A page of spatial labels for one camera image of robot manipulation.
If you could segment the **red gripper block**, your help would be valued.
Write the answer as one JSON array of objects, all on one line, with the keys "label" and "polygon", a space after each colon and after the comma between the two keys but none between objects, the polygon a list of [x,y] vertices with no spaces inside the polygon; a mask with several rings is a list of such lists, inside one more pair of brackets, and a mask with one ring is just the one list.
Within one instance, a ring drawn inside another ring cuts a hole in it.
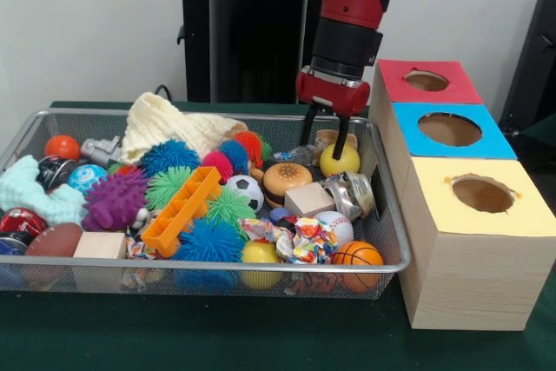
[{"label": "red gripper block", "polygon": [[317,104],[324,105],[338,115],[339,129],[333,158],[340,160],[348,135],[350,117],[361,113],[367,106],[370,85],[361,80],[331,76],[306,66],[298,73],[295,88],[301,102],[312,103],[304,118],[300,145],[308,145],[313,122],[319,111]]}]

